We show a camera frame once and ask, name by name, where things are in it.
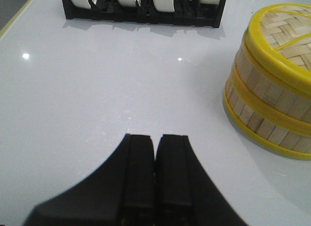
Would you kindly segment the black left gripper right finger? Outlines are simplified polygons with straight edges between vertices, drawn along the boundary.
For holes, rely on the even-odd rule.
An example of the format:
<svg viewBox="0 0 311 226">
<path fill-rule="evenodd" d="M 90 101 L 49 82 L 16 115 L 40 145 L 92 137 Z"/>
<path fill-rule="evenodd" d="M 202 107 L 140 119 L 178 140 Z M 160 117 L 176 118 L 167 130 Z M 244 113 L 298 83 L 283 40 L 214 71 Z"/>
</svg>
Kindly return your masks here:
<svg viewBox="0 0 311 226">
<path fill-rule="evenodd" d="M 157 226 L 246 225 L 202 167 L 187 136 L 162 136 L 155 185 Z"/>
</svg>

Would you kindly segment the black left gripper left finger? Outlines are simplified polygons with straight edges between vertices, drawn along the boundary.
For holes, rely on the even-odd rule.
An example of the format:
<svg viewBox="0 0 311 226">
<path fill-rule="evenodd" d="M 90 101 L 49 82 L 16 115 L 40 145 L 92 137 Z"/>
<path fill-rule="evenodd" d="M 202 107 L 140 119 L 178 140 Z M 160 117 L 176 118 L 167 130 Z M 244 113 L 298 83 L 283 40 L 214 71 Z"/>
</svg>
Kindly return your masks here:
<svg viewBox="0 0 311 226">
<path fill-rule="evenodd" d="M 26 226 L 152 226 L 154 150 L 149 136 L 126 134 L 111 156 L 64 193 L 37 205 Z"/>
</svg>

